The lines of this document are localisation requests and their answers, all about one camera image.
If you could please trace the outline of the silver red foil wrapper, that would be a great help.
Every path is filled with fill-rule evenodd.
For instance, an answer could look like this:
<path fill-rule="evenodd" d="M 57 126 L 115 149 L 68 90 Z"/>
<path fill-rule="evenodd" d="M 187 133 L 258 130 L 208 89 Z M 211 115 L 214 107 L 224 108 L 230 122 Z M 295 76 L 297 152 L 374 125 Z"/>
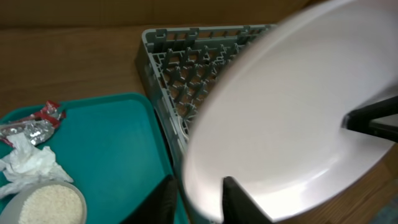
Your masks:
<path fill-rule="evenodd" d="M 66 116 L 66 104 L 47 101 L 45 106 L 35 113 L 16 121 L 1 124 L 1 141 L 9 146 L 8 136 L 23 133 L 34 146 L 48 140 L 59 128 Z"/>

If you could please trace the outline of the grey bowl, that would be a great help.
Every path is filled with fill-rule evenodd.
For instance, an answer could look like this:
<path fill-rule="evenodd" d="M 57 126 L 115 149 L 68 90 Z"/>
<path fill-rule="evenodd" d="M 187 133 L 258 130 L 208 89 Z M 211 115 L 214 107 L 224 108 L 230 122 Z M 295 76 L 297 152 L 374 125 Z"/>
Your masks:
<path fill-rule="evenodd" d="M 22 206 L 25 202 L 25 200 L 37 189 L 47 186 L 47 185 L 62 185 L 66 186 L 72 190 L 74 190 L 78 196 L 80 197 L 80 200 L 83 204 L 83 217 L 81 219 L 81 223 L 79 224 L 85 224 L 86 219 L 87 219 L 87 207 L 86 207 L 86 201 L 83 196 L 83 194 L 76 188 L 74 185 L 68 183 L 68 182 L 62 182 L 62 181 L 56 181 L 56 180 L 48 180 L 46 182 L 41 182 L 38 184 L 35 184 L 28 189 L 25 189 L 16 196 L 14 196 L 11 201 L 5 206 L 5 208 L 1 212 L 1 224 L 18 224 L 19 222 L 19 215 L 22 210 Z"/>

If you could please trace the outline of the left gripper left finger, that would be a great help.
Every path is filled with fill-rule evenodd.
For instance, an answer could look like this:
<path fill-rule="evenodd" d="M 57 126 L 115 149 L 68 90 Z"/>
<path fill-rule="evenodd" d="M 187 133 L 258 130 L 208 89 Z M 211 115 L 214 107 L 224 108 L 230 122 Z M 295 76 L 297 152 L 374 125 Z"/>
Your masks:
<path fill-rule="evenodd" d="M 121 224 L 174 224 L 178 183 L 167 175 Z"/>

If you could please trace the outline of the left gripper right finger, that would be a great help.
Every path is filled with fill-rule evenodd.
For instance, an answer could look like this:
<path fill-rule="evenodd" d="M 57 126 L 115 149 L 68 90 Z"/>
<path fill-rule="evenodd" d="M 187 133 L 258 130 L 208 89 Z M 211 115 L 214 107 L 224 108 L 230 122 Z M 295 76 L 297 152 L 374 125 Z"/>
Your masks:
<path fill-rule="evenodd" d="M 223 179 L 224 224 L 272 224 L 233 177 Z"/>

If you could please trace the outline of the white rice heap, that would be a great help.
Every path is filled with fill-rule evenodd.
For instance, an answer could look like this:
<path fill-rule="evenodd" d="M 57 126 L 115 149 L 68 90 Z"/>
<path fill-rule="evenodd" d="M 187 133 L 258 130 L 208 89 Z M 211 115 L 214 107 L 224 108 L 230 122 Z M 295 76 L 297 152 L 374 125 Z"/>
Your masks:
<path fill-rule="evenodd" d="M 25 200 L 18 224 L 79 224 L 82 217 L 83 204 L 74 190 L 47 185 Z"/>

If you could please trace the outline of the pink round plate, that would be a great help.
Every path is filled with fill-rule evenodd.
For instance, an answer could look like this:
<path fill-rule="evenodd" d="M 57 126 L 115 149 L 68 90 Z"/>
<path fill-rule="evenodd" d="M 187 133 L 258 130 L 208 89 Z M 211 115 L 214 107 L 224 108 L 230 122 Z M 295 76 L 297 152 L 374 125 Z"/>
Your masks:
<path fill-rule="evenodd" d="M 355 110 L 397 96 L 397 0 L 326 1 L 277 24 L 224 70 L 201 105 L 183 160 L 183 186 L 203 217 L 223 220 L 233 177 L 282 221 L 361 178 L 397 132 Z"/>

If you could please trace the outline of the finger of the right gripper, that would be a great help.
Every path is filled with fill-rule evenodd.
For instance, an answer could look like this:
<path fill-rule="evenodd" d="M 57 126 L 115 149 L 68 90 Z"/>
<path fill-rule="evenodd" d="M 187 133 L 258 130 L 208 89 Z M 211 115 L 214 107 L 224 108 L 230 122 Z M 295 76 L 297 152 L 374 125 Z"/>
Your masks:
<path fill-rule="evenodd" d="M 350 111 L 342 126 L 348 130 L 397 142 L 397 126 L 375 123 L 375 119 L 397 114 L 397 96 Z"/>

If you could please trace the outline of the white napkin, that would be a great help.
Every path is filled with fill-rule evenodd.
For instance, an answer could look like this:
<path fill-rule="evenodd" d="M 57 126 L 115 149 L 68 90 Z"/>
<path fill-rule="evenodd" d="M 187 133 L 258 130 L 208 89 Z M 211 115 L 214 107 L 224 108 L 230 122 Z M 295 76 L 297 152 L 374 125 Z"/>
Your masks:
<path fill-rule="evenodd" d="M 7 140 L 14 149 L 1 159 L 1 172 L 8 181 L 1 187 L 1 198 L 48 180 L 73 182 L 50 147 L 38 149 L 23 133 L 8 136 Z"/>

